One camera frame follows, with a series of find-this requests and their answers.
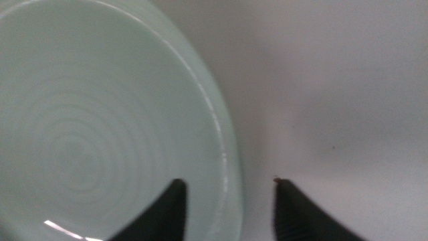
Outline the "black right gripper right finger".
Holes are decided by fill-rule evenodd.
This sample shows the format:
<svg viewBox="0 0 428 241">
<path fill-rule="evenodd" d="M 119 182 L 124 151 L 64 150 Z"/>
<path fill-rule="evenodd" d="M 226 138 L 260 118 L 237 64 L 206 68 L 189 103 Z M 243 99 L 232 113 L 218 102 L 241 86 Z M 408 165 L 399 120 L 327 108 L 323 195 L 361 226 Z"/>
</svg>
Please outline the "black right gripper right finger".
<svg viewBox="0 0 428 241">
<path fill-rule="evenodd" d="M 314 203 L 289 179 L 274 178 L 276 240 L 363 241 Z"/>
</svg>

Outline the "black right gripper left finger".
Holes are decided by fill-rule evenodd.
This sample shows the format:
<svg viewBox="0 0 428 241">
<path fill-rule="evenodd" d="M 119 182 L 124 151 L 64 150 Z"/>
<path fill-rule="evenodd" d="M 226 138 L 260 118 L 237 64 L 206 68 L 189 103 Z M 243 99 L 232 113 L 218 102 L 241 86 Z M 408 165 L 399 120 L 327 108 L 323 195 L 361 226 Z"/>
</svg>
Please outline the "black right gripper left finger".
<svg viewBox="0 0 428 241">
<path fill-rule="evenodd" d="M 187 183 L 174 179 L 145 211 L 109 241 L 183 241 L 187 222 Z"/>
</svg>

